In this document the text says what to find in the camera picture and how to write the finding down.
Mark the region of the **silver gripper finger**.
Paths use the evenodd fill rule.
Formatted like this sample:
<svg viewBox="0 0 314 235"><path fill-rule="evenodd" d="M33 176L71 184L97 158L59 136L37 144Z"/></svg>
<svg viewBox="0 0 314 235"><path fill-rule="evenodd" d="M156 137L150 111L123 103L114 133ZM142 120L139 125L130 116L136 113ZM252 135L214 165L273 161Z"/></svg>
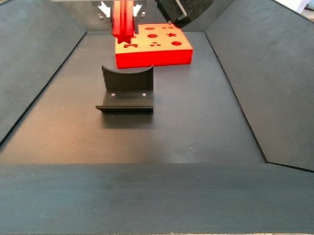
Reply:
<svg viewBox="0 0 314 235"><path fill-rule="evenodd" d="M134 17L146 17L146 4L135 4L132 7Z"/></svg>
<svg viewBox="0 0 314 235"><path fill-rule="evenodd" d="M97 9L104 14L106 18L112 16L112 4L110 2L102 1Z"/></svg>

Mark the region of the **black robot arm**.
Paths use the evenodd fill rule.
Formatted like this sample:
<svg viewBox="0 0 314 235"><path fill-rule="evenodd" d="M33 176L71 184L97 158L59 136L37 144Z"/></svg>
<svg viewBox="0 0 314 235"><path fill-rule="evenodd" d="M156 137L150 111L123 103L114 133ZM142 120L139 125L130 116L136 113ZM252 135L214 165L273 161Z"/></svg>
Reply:
<svg viewBox="0 0 314 235"><path fill-rule="evenodd" d="M155 2L166 22L178 28L190 24L214 3L214 0L99 0L96 6L112 26L118 25L119 17L126 23L138 26L146 18L148 1Z"/></svg>

